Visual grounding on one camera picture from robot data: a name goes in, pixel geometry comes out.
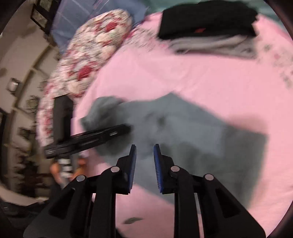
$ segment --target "blue blanket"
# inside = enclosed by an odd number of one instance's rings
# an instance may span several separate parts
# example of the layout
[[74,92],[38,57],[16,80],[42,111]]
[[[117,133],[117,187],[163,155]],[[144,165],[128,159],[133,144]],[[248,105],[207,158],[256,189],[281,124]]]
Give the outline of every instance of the blue blanket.
[[139,0],[62,0],[51,34],[63,54],[76,30],[86,21],[111,10],[126,10],[133,26],[143,21],[147,7]]

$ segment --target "black folded clothing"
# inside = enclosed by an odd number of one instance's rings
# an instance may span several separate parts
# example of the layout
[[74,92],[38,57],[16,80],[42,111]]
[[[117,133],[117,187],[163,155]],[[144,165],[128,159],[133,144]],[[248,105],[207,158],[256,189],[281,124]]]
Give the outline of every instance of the black folded clothing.
[[163,11],[158,37],[163,40],[217,35],[255,37],[251,24],[256,15],[256,10],[240,1],[181,4]]

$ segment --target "gray cloth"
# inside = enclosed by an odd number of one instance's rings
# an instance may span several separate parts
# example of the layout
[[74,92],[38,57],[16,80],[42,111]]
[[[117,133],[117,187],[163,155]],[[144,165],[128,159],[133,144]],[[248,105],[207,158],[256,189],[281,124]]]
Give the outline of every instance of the gray cloth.
[[254,39],[242,35],[178,38],[170,41],[169,48],[175,53],[202,52],[248,59],[257,57]]
[[129,124],[132,131],[96,147],[111,165],[137,146],[134,182],[160,195],[153,157],[159,144],[164,155],[189,173],[211,173],[243,204],[248,205],[261,168],[266,137],[236,129],[174,94],[153,101],[123,102],[115,97],[96,99],[81,119],[89,130]]

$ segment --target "floral pillow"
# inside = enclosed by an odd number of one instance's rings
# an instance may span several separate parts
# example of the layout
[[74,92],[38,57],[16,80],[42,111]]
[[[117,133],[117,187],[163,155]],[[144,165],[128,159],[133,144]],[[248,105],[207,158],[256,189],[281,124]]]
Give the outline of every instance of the floral pillow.
[[68,94],[75,104],[78,103],[97,71],[127,37],[131,24],[129,14],[116,9],[90,19],[76,31],[40,101],[37,130],[41,146],[53,142],[54,98]]

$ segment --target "pink bed sheet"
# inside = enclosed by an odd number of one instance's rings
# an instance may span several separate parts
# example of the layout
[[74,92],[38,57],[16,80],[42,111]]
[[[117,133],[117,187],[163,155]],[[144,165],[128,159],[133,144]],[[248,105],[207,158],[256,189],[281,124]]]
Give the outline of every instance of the pink bed sheet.
[[[230,124],[267,134],[261,176],[249,212],[269,235],[293,199],[292,40],[275,23],[259,16],[255,60],[175,55],[155,37],[160,19],[160,13],[148,16],[98,72],[75,108],[73,134],[83,132],[79,119],[98,97],[152,100],[169,92]],[[94,149],[86,153],[91,176],[109,167]],[[124,224],[131,217],[142,220]],[[129,196],[117,196],[116,224],[126,237],[171,238],[173,217],[172,204],[136,184]]]

